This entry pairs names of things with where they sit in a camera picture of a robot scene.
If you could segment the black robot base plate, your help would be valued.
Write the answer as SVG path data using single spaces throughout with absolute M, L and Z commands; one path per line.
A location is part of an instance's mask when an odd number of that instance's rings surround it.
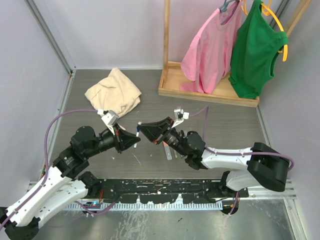
M 182 197 L 183 204 L 216 203 L 234 198 L 235 192 L 223 192 L 215 179 L 100 179 L 86 199 L 102 199 L 104 203 L 142 204 L 174 203 Z

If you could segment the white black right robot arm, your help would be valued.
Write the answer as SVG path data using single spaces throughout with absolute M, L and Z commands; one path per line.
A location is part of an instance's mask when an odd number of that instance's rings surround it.
M 219 191 L 225 197 L 247 187 L 261 186 L 274 192 L 285 190 L 288 172 L 294 166 L 290 157 L 261 142 L 243 149 L 208 147 L 196 131 L 178 132 L 178 124 L 179 120 L 167 117 L 158 122 L 140 123 L 137 129 L 155 145 L 166 143 L 195 170 L 224 169 Z

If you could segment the grey highlighter orange tip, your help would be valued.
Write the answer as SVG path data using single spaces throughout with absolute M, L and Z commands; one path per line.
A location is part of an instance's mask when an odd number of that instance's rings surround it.
M 171 154 L 171 150 L 170 150 L 169 145 L 168 145 L 166 142 L 163 142 L 163 147 L 164 147 L 166 159 L 167 159 L 168 161 L 172 160 L 173 157 L 172 157 L 172 154 Z

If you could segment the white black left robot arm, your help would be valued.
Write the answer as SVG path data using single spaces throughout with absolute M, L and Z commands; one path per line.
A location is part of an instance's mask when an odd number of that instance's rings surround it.
M 118 124 L 99 135 L 90 126 L 80 127 L 70 146 L 53 161 L 41 180 L 20 200 L 0 209 L 0 227 L 11 240 L 31 240 L 47 220 L 70 203 L 101 192 L 100 181 L 85 168 L 89 158 L 116 149 L 121 153 L 141 139 Z

